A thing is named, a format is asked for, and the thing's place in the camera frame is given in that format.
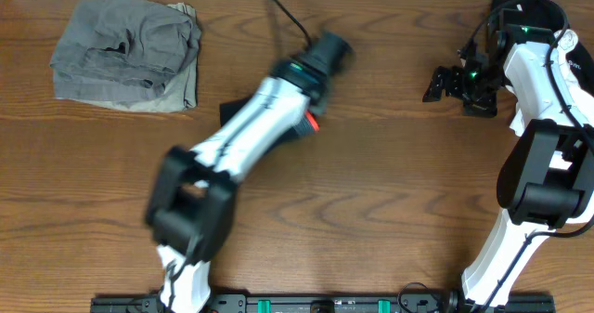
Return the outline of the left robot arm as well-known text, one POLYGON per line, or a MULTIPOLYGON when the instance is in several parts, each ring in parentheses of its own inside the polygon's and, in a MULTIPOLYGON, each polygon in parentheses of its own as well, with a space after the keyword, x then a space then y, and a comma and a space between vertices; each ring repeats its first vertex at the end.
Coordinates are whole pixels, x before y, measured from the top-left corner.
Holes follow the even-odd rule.
POLYGON ((279 60, 211 137, 165 154, 145 215, 165 271, 165 311, 206 306, 210 264, 232 229, 240 184, 274 147, 318 131, 331 78, 352 52, 340 36, 322 33, 304 51, 279 60))

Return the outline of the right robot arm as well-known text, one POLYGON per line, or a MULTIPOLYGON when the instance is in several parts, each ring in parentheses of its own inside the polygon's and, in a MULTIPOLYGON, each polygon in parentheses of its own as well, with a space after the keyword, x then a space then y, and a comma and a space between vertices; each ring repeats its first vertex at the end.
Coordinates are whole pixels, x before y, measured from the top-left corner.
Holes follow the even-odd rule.
POLYGON ((512 301, 510 290, 549 238, 579 236, 593 225, 593 97, 573 73, 578 43, 568 26, 539 26, 520 3, 496 7, 483 21, 489 46, 474 40, 461 65, 433 73, 424 100, 458 98, 471 116, 497 114, 497 91, 516 98, 517 143, 497 178, 497 222, 463 271, 459 312, 540 312, 538 299, 512 301))

